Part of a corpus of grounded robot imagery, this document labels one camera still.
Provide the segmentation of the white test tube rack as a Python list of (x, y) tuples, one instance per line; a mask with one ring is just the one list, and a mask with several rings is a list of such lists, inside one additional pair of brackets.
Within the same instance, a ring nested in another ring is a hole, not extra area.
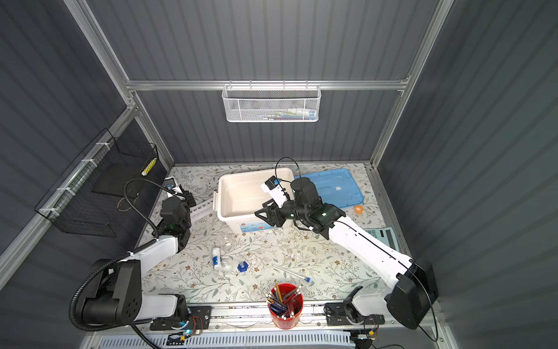
[(214, 200), (208, 199), (190, 209), (190, 220), (192, 223), (195, 223), (206, 216), (213, 215), (214, 213)]

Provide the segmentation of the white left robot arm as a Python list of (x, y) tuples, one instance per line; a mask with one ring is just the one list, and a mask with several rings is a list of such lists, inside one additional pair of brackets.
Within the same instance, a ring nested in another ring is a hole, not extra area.
[(160, 186), (168, 196), (153, 239), (113, 260), (98, 260), (71, 299), (68, 315), (74, 327), (97, 332), (126, 325), (160, 321), (166, 329), (182, 329), (191, 315), (182, 295), (147, 295), (142, 278), (159, 263), (186, 248), (196, 206), (193, 195), (167, 177)]

